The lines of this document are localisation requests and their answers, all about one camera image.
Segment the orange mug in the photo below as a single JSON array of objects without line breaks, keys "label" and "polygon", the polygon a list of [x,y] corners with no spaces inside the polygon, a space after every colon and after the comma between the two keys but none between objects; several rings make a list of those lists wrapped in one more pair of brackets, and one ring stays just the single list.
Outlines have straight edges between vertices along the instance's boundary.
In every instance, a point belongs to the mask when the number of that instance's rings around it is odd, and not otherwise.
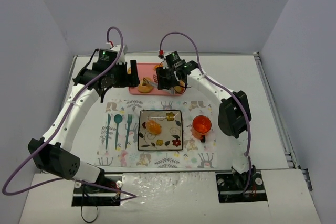
[{"label": "orange mug", "polygon": [[192,135],[200,140],[201,143],[206,142],[206,136],[212,129],[211,120],[204,115],[196,116],[192,122]]}]

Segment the floral patterned placemat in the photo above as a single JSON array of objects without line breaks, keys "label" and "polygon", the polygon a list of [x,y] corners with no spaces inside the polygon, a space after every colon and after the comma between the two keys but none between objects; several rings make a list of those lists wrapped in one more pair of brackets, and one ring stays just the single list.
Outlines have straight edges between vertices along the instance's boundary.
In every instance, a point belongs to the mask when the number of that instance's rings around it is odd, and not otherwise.
[{"label": "floral patterned placemat", "polygon": [[[183,118],[183,149],[181,151],[140,151],[138,150],[139,114],[142,110],[180,110]],[[108,149],[105,150],[106,126],[108,114],[111,115]],[[113,120],[121,114],[123,121],[119,125],[118,148],[115,149],[116,124]],[[132,114],[127,149],[125,146],[127,115]],[[207,116],[212,122],[213,105],[209,101],[141,101],[117,100],[107,102],[103,115],[95,164],[108,167],[136,168],[216,168],[216,133],[214,129],[201,143],[192,135],[192,122],[196,116]]]}]

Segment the sugared ring donut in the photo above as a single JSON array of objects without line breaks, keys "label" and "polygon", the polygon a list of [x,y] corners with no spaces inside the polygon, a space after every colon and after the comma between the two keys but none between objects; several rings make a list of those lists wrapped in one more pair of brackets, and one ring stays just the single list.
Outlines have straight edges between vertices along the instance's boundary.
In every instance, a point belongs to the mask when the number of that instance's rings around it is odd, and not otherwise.
[{"label": "sugared ring donut", "polygon": [[149,77],[142,78],[138,85],[138,91],[140,93],[150,93],[154,89],[154,86],[150,84],[151,81],[152,79]]}]

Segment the teal plastic spoon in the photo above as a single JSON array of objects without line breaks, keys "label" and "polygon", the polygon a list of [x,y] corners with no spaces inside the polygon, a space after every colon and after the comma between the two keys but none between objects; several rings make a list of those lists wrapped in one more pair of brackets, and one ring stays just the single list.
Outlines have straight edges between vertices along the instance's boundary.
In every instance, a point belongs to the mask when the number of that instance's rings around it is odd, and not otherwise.
[{"label": "teal plastic spoon", "polygon": [[116,127],[115,127],[115,149],[118,148],[118,136],[119,136],[119,125],[123,121],[123,117],[121,114],[116,114],[113,118]]}]

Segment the round twisted bread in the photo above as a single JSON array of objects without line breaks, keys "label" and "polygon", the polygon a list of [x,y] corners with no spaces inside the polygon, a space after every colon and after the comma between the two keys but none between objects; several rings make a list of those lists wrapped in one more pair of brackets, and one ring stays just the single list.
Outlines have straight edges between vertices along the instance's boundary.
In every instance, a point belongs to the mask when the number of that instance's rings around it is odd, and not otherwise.
[{"label": "round twisted bread", "polygon": [[177,93],[183,93],[184,92],[184,87],[182,86],[175,86],[174,91]]}]

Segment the aluminium table rail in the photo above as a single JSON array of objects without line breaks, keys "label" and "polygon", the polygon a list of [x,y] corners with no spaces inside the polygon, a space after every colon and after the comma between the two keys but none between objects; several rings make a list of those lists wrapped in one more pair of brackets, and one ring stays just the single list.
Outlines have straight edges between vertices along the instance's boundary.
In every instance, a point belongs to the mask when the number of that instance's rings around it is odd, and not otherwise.
[{"label": "aluminium table rail", "polygon": [[264,71],[263,65],[262,65],[262,61],[261,61],[261,57],[260,57],[260,52],[253,52],[253,56],[257,65],[257,69],[259,71],[259,75],[261,78],[261,81],[263,83],[264,89],[265,89],[265,93],[266,93],[266,97],[274,118],[274,122],[280,137],[280,141],[281,141],[281,145],[283,148],[283,152],[285,154],[288,166],[290,169],[298,169],[300,171],[302,171],[303,177],[306,181],[308,190],[310,193],[312,193],[313,191],[313,187],[311,184],[311,179],[310,179],[310,175],[309,175],[309,171],[307,169],[303,169],[300,165],[300,162],[298,161],[296,154],[295,154],[295,150],[293,148],[293,144],[291,142],[285,121],[279,111],[277,102],[275,100],[275,96],[273,94],[273,91],[271,89],[271,86],[269,84],[268,78],[266,76],[266,73]]}]

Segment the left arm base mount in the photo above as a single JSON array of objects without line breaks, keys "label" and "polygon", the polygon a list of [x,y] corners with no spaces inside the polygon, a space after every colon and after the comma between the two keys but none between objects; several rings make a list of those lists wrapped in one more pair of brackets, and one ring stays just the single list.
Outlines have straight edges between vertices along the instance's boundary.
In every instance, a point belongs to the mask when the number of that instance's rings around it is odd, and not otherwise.
[{"label": "left arm base mount", "polygon": [[[123,184],[121,174],[107,174],[106,179],[107,182],[103,184],[105,187],[121,189]],[[120,193],[75,182],[72,193],[72,207],[110,207],[119,206],[120,203]]]}]

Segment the sesame bread roll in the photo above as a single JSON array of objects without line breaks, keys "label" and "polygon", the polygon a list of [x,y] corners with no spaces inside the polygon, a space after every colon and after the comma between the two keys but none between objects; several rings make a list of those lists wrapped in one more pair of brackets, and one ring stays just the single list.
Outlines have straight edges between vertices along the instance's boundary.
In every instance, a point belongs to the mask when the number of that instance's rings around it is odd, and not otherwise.
[{"label": "sesame bread roll", "polygon": [[159,135],[162,131],[161,125],[154,120],[148,120],[145,123],[147,131],[153,135]]}]

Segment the square floral ceramic plate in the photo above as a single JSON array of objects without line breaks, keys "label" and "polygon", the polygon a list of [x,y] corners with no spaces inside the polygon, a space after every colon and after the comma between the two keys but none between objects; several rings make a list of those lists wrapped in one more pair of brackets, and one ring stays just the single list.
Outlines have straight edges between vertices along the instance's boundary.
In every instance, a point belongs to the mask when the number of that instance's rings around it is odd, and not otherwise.
[{"label": "square floral ceramic plate", "polygon": [[[149,133],[145,127],[148,120],[161,125],[159,135]],[[142,110],[139,114],[138,150],[181,151],[183,149],[183,118],[180,110]]]}]

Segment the teal plastic knife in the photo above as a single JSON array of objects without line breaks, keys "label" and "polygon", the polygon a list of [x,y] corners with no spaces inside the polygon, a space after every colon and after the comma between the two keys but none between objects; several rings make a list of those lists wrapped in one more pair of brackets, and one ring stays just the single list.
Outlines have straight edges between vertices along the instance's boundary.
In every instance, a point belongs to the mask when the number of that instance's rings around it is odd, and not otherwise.
[{"label": "teal plastic knife", "polygon": [[106,140],[105,140],[105,150],[106,151],[108,149],[110,122],[111,122],[111,115],[108,114],[108,117],[107,117],[107,126],[106,126]]}]

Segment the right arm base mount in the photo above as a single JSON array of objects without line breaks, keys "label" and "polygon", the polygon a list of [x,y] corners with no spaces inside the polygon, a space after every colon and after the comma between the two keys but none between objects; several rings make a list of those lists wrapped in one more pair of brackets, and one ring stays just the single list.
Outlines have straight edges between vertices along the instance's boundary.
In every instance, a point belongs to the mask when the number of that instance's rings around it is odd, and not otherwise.
[{"label": "right arm base mount", "polygon": [[268,201],[261,172],[256,170],[254,165],[250,179],[248,179],[248,172],[241,175],[232,171],[217,173],[216,182],[219,203]]}]

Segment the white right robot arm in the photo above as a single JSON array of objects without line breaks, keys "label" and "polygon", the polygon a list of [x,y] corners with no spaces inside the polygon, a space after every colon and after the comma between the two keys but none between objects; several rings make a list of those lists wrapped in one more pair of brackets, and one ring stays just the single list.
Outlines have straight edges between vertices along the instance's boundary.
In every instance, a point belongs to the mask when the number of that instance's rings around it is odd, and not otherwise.
[{"label": "white right robot arm", "polygon": [[251,112],[246,93],[219,84],[203,70],[199,58],[197,62],[187,62],[177,51],[165,55],[163,50],[159,51],[159,58],[163,66],[156,68],[157,87],[168,90],[182,81],[205,95],[219,109],[220,130],[234,138],[232,169],[239,174],[250,171]]}]

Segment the long croissant bread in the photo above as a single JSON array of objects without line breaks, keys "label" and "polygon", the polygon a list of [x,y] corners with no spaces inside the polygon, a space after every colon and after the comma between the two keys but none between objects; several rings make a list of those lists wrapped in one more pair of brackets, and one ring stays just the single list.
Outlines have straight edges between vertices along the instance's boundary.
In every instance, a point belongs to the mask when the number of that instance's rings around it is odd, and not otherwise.
[{"label": "long croissant bread", "polygon": [[156,69],[157,69],[157,68],[159,68],[159,67],[162,67],[162,66],[163,66],[163,64],[162,64],[162,63],[160,63],[160,64],[157,64],[157,65],[155,65],[155,66],[154,66],[153,70],[154,70],[154,71],[156,71]]}]

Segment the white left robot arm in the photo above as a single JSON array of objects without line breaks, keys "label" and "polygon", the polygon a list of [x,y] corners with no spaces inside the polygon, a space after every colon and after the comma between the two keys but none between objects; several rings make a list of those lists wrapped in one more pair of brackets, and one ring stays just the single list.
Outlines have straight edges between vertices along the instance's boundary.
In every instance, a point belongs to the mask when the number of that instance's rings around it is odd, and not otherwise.
[{"label": "white left robot arm", "polygon": [[82,161],[71,152],[75,136],[91,107],[102,102],[111,88],[136,87],[140,81],[136,60],[131,60],[131,73],[125,54],[126,45],[97,49],[98,60],[89,61],[73,79],[68,100],[49,130],[38,140],[31,139],[28,150],[40,170],[67,180],[102,184],[103,169]]}]

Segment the teal plastic fork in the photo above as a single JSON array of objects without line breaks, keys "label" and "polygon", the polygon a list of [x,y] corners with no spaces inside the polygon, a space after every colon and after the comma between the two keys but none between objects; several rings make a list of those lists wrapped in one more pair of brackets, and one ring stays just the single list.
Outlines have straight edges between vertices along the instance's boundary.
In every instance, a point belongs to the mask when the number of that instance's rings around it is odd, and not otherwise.
[{"label": "teal plastic fork", "polygon": [[127,115],[127,124],[125,126],[125,128],[126,128],[125,146],[124,146],[125,149],[127,149],[128,142],[129,142],[128,140],[129,140],[129,132],[130,132],[131,123],[132,123],[132,114],[128,114]]}]

